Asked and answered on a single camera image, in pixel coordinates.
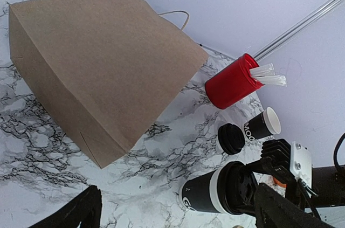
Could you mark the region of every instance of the marble table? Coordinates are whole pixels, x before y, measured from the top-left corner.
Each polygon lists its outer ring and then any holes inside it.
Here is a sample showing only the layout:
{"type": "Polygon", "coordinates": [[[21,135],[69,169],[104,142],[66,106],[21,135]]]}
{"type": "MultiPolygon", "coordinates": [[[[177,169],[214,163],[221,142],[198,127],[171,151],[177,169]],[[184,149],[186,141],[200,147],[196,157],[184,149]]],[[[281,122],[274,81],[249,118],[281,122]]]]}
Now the marble table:
{"type": "MultiPolygon", "coordinates": [[[[243,124],[263,109],[255,93],[226,110],[207,99],[204,83],[231,62],[211,53],[207,63],[124,157],[99,169],[64,134],[10,61],[8,4],[0,0],[0,220],[28,227],[57,211],[90,184],[102,192],[101,227],[255,227],[247,215],[217,215],[183,208],[187,180],[229,161],[259,159],[252,141],[234,156],[217,154],[217,129],[243,124]]],[[[260,182],[272,185],[269,176],[260,182]]]]}

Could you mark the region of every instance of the black paper cup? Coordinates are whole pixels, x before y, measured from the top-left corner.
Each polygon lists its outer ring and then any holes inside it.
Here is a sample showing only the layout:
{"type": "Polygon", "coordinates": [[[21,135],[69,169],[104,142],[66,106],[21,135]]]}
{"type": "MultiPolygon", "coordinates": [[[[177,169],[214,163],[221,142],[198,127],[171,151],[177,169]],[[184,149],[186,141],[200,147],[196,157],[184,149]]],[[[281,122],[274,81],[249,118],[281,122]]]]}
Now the black paper cup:
{"type": "Polygon", "coordinates": [[[242,130],[233,124],[225,124],[218,129],[216,152],[226,152],[229,155],[239,153],[245,144],[242,130]]]}
{"type": "Polygon", "coordinates": [[[187,181],[178,195],[189,210],[241,215],[237,206],[253,203],[257,186],[253,172],[241,162],[230,162],[216,171],[187,181]]]}
{"type": "Polygon", "coordinates": [[[250,141],[280,134],[280,132],[279,118],[270,107],[243,125],[244,136],[250,141]]]}

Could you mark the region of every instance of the brown paper bag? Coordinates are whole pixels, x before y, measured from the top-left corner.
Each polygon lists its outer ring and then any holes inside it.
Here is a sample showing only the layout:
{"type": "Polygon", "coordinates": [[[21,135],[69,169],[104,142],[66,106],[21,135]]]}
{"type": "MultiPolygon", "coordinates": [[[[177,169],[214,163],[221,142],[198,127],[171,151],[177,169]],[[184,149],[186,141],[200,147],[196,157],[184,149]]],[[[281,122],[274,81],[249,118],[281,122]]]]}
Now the brown paper bag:
{"type": "Polygon", "coordinates": [[[17,69],[101,168],[133,147],[207,59],[144,0],[16,3],[9,28],[17,69]]]}

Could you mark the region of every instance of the red cup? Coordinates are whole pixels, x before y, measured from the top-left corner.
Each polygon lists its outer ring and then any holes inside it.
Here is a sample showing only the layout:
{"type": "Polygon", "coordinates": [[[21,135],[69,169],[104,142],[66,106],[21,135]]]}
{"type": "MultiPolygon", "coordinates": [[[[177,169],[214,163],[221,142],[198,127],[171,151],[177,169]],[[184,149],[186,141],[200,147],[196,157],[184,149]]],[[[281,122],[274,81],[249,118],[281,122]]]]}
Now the red cup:
{"type": "Polygon", "coordinates": [[[252,78],[249,69],[259,67],[249,54],[244,54],[205,83],[210,101],[226,109],[263,86],[252,78]]]}

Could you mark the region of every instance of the logo on cup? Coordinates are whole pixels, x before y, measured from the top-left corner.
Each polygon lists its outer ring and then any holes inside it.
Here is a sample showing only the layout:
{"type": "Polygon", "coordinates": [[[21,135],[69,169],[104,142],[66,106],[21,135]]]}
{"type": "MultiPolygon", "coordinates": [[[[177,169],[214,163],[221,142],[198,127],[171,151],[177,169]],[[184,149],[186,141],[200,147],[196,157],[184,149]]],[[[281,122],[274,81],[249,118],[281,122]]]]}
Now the logo on cup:
{"type": "Polygon", "coordinates": [[[182,199],[182,201],[183,201],[183,204],[185,205],[186,208],[188,208],[189,210],[196,211],[194,208],[191,207],[188,198],[184,197],[184,198],[182,199]]]}
{"type": "Polygon", "coordinates": [[[253,140],[255,140],[255,137],[252,136],[252,132],[250,131],[248,125],[249,125],[248,122],[244,124],[244,133],[246,134],[246,136],[248,137],[248,139],[249,139],[250,141],[253,141],[253,140]]]}

